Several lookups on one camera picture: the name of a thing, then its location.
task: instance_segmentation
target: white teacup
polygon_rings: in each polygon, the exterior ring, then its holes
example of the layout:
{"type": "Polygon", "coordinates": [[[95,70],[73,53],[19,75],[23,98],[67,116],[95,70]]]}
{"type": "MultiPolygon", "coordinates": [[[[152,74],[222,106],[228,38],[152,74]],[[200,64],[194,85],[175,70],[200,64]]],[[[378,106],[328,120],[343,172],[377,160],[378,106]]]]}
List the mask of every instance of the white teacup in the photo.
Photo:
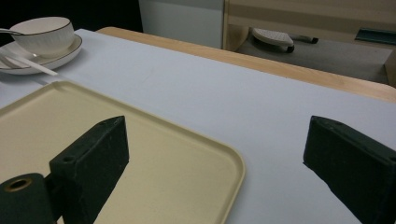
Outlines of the white teacup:
{"type": "Polygon", "coordinates": [[[23,35],[12,35],[27,51],[52,58],[62,55],[74,40],[72,22],[63,17],[45,17],[20,22],[10,28],[23,35]]]}

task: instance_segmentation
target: white cabinet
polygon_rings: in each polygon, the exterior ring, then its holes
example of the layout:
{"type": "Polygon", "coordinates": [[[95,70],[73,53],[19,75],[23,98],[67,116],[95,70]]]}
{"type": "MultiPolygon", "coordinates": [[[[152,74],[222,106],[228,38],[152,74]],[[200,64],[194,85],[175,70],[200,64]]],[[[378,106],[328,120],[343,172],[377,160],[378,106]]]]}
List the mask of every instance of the white cabinet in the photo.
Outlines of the white cabinet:
{"type": "Polygon", "coordinates": [[[143,32],[220,49],[222,0],[139,0],[143,32]]]}

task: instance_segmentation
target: spoon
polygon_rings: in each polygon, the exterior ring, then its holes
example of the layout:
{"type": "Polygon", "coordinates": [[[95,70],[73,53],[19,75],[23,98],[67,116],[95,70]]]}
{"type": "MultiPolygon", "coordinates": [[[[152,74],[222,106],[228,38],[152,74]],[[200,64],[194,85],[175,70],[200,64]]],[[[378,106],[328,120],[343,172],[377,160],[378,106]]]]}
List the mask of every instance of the spoon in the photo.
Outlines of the spoon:
{"type": "Polygon", "coordinates": [[[10,34],[10,35],[24,35],[23,33],[11,31],[8,29],[0,28],[0,33],[10,34]]]}
{"type": "Polygon", "coordinates": [[[35,68],[35,69],[37,69],[37,70],[39,70],[39,71],[41,71],[43,73],[47,73],[47,74],[52,75],[52,76],[58,75],[58,73],[56,73],[56,72],[44,67],[43,65],[40,65],[38,63],[34,63],[34,62],[29,61],[29,60],[27,60],[25,58],[22,58],[21,56],[19,56],[17,54],[14,54],[11,51],[8,51],[6,49],[1,49],[0,48],[0,54],[6,56],[8,58],[11,58],[11,59],[13,59],[15,61],[18,61],[20,63],[24,63],[26,65],[29,65],[29,66],[31,66],[31,67],[33,67],[33,68],[35,68]]]}

